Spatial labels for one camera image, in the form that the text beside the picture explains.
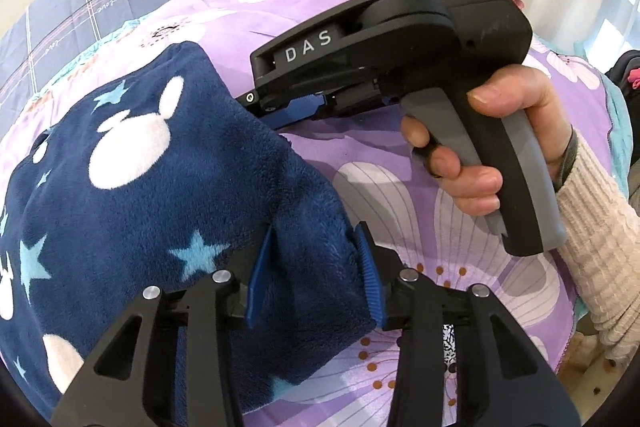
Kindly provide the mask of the right hand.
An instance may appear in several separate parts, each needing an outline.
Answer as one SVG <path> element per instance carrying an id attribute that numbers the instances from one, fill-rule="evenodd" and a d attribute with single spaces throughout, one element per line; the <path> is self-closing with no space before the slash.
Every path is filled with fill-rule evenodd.
<path id="1" fill-rule="evenodd" d="M 546 75 L 536 68 L 508 66 L 498 70 L 483 86 L 471 90 L 468 101 L 477 113 L 495 118 L 524 110 L 553 185 L 563 184 L 575 160 L 574 129 Z M 411 116 L 402 118 L 400 132 L 462 212 L 478 217 L 499 209 L 498 191 L 502 187 L 499 170 L 462 165 L 453 150 L 437 145 L 427 127 Z"/>

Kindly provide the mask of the cream knit sleeve forearm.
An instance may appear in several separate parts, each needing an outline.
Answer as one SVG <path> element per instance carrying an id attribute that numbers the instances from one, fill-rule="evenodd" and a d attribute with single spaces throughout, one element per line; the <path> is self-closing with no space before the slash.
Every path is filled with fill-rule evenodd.
<path id="1" fill-rule="evenodd" d="M 566 230 L 559 254 L 608 358 L 627 364 L 639 348 L 639 216 L 584 137 L 556 200 Z"/>

